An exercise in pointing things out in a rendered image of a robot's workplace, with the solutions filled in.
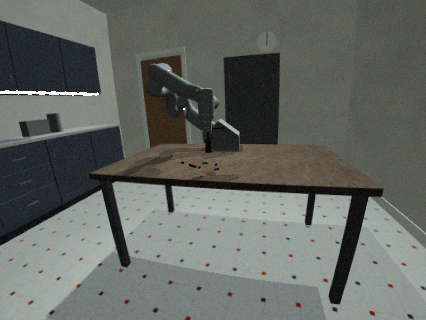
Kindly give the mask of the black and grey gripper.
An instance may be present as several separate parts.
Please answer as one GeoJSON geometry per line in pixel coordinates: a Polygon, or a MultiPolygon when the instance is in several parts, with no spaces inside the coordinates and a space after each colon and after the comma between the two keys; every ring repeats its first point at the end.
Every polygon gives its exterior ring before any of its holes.
{"type": "Polygon", "coordinates": [[[212,121],[201,121],[202,122],[202,136],[203,136],[203,141],[205,140],[206,145],[205,145],[205,149],[206,149],[206,153],[211,153],[211,140],[212,140],[212,121]],[[204,135],[203,135],[204,133],[204,135]]]}

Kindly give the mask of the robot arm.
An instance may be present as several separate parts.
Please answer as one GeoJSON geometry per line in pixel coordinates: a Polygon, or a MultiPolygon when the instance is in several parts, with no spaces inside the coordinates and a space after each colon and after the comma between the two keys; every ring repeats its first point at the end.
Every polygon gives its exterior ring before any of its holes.
{"type": "Polygon", "coordinates": [[[213,95],[213,89],[202,89],[185,81],[172,73],[172,68],[165,63],[149,65],[147,73],[150,78],[145,84],[146,93],[152,97],[163,97],[166,111],[170,116],[178,117],[183,109],[188,106],[185,119],[201,131],[202,122],[200,120],[211,121],[215,119],[214,109],[218,107],[219,101],[213,95]],[[168,70],[161,68],[162,66],[168,70]],[[192,106],[190,100],[198,102],[198,110],[192,106]]]}

